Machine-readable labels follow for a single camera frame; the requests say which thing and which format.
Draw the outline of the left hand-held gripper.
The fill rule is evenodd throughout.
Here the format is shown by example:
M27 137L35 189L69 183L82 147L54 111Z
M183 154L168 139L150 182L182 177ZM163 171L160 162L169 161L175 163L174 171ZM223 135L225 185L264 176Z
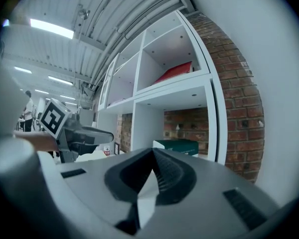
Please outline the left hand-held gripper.
M114 139L111 132L81 126L79 115L53 98L45 106L39 123L55 139L62 163L74 162L78 156L93 153L97 144L109 143Z

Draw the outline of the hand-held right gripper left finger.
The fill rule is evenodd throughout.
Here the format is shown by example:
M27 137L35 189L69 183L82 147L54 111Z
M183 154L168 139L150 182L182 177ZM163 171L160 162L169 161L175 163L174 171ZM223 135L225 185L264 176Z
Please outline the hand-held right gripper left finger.
M105 173L104 182L113 197L130 203L127 217L115 225L130 235L140 229L138 194L151 173L152 164L152 149L139 149L132 152L129 159L112 166Z

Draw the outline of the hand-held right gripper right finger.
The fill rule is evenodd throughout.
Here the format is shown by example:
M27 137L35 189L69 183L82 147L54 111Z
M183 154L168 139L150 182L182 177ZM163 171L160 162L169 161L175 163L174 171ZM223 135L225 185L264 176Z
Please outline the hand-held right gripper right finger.
M153 171L158 183L157 206L180 203L195 187L197 175L188 155L153 148Z

